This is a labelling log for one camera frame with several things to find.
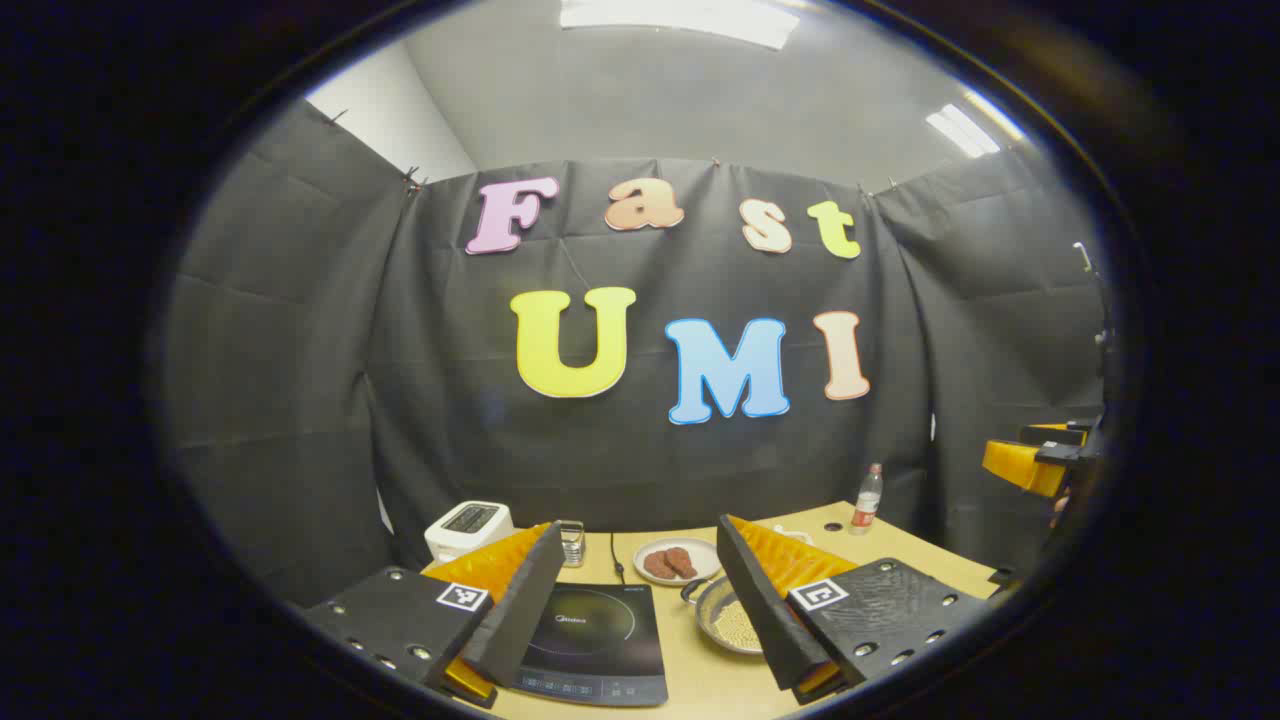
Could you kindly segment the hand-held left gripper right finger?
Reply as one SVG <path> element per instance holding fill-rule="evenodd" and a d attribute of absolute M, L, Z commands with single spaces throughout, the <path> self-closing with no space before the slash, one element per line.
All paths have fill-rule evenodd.
<path fill-rule="evenodd" d="M 932 656 L 989 609 L 901 559 L 855 564 L 728 514 L 716 550 L 777 687 L 800 705 Z"/>

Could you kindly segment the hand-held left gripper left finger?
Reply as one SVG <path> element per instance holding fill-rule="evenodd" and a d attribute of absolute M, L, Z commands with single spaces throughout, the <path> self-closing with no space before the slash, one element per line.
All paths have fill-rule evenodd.
<path fill-rule="evenodd" d="M 549 521 L 425 570 L 379 569 L 300 614 L 371 667 L 490 708 L 516 683 L 563 562 L 562 524 Z"/>

